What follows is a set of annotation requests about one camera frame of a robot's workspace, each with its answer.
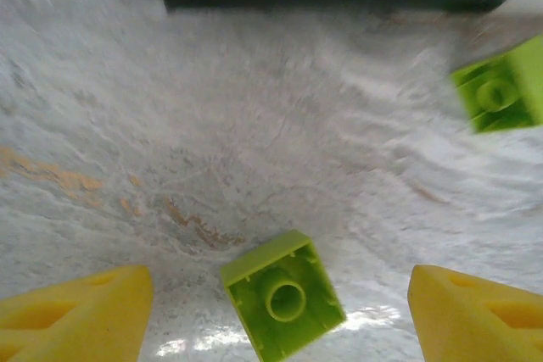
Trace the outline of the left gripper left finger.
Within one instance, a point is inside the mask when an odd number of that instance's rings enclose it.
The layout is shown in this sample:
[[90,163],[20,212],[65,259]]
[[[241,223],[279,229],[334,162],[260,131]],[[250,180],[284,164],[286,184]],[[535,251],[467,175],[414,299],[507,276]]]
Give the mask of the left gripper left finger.
[[136,361],[153,303],[144,265],[128,265],[1,301],[3,361]]

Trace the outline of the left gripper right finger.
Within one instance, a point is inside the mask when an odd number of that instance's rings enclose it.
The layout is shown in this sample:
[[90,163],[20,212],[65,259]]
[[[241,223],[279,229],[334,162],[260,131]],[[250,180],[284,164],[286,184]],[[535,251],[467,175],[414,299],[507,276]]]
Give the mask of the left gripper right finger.
[[415,265],[407,299],[426,361],[541,361],[542,296]]

